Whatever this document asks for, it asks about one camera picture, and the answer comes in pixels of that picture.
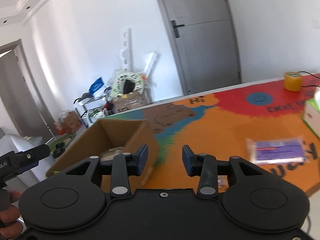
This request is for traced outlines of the person's left hand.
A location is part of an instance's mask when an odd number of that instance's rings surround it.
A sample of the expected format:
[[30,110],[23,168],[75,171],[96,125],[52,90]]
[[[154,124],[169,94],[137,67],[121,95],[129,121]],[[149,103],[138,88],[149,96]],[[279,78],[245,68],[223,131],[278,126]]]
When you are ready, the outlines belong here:
[[1,228],[1,235],[5,239],[15,239],[23,231],[23,225],[18,221],[20,217],[19,209],[11,205],[4,211],[1,211],[1,221],[5,227]]

